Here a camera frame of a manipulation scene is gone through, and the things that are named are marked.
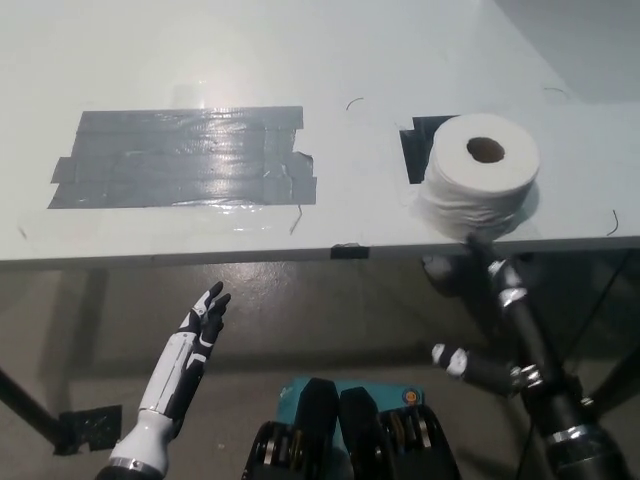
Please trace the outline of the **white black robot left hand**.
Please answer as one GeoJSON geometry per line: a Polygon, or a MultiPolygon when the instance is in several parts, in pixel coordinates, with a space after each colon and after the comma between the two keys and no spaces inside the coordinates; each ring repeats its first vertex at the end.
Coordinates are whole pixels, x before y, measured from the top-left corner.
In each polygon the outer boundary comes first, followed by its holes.
{"type": "Polygon", "coordinates": [[[219,281],[206,290],[169,337],[139,404],[135,426],[112,450],[111,466],[166,475],[168,446],[180,432],[224,328],[231,295],[223,288],[219,281]]]}

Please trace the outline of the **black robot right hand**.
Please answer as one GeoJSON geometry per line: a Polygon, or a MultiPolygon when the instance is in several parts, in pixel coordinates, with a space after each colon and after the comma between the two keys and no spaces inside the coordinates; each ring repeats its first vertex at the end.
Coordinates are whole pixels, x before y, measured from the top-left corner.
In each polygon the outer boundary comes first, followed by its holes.
{"type": "Polygon", "coordinates": [[[431,350],[433,363],[452,377],[504,397],[520,395],[531,422],[552,446],[595,438],[597,420],[582,402],[530,301],[529,290],[509,258],[470,235],[466,247],[479,265],[498,317],[515,333],[516,363],[500,365],[443,343],[431,350]]]}

